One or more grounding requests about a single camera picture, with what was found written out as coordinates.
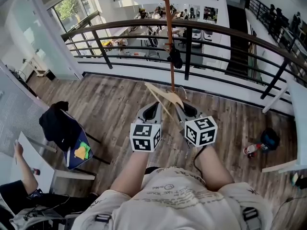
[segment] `staircase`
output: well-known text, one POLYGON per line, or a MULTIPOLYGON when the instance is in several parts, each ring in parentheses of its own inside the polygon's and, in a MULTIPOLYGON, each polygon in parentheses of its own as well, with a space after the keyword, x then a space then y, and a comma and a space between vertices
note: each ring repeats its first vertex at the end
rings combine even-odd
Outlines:
MULTIPOLYGON (((234 6, 227 6, 229 27, 248 34, 245 10, 234 6)), ((230 37, 230 46, 248 52, 248 41, 235 36, 230 37)), ((230 59, 248 65, 248 56, 231 50, 230 59)), ((243 76, 248 75, 248 69, 236 63, 228 63, 227 70, 243 76)))

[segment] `wooden floor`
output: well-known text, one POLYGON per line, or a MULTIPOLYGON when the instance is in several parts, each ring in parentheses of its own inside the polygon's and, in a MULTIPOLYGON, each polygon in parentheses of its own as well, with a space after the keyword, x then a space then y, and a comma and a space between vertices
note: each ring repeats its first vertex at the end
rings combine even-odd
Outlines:
MULTIPOLYGON (((69 113, 86 132, 102 141, 98 144, 90 140, 95 155, 112 161, 111 165, 94 159, 88 161, 81 168, 97 173, 94 181, 57 179, 54 192, 72 196, 85 196, 89 192, 101 194, 110 187, 132 153, 129 140, 131 122, 141 107, 155 101, 154 97, 142 81, 95 75, 87 75, 82 81, 52 82, 32 76, 28 84, 48 105, 68 101, 69 113)), ((168 86, 157 86, 170 90, 168 86)), ((182 89, 176 91, 185 98, 182 89)), ((215 148, 235 181, 247 182, 254 187, 270 202, 274 215, 286 199, 307 196, 307 189, 298 190, 291 186, 290 173, 261 173, 264 167, 296 159, 296 130, 292 118, 274 112, 264 115, 259 108, 199 92, 187 91, 187 98, 214 117, 218 125, 215 148), (280 136, 279 148, 269 154, 258 152, 249 160, 242 149, 258 141, 266 127, 272 127, 280 136)), ((175 116, 174 107, 167 101, 164 104, 175 116)), ((53 166, 65 169, 61 152, 46 151, 44 156, 53 166)), ((149 166, 179 166, 196 172, 192 165, 194 156, 194 151, 188 150, 174 123, 163 113, 162 141, 151 154, 149 166)), ((307 198, 285 203, 272 229, 302 229, 302 223, 307 219, 306 204, 307 198)))

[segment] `black jacket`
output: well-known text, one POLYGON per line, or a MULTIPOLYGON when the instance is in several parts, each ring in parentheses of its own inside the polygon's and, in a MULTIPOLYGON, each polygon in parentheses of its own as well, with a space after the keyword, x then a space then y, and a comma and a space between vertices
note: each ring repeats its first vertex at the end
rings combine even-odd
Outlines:
POLYGON ((61 150, 67 151, 69 147, 74 147, 82 128, 62 110, 68 111, 68 102, 52 104, 39 118, 39 124, 48 141, 54 141, 61 150))

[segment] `tree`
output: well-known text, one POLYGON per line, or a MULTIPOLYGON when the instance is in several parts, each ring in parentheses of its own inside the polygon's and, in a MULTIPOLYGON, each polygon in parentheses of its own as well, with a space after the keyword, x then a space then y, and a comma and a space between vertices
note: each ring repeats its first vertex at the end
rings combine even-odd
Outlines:
POLYGON ((61 3, 55 6, 55 9, 59 13, 59 17, 62 21, 74 15, 76 16, 78 22, 80 22, 80 17, 77 10, 78 7, 78 0, 63 0, 61 3))

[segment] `white cube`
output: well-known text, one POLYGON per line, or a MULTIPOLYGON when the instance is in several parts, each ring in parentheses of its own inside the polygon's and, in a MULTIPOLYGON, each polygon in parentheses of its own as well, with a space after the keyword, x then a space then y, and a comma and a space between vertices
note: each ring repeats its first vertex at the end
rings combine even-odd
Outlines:
POLYGON ((161 140, 161 125, 131 124, 130 142, 133 151, 154 152, 161 140))
POLYGON ((201 117, 184 124, 185 138, 195 147, 202 147, 215 142, 217 125, 212 118, 201 117))

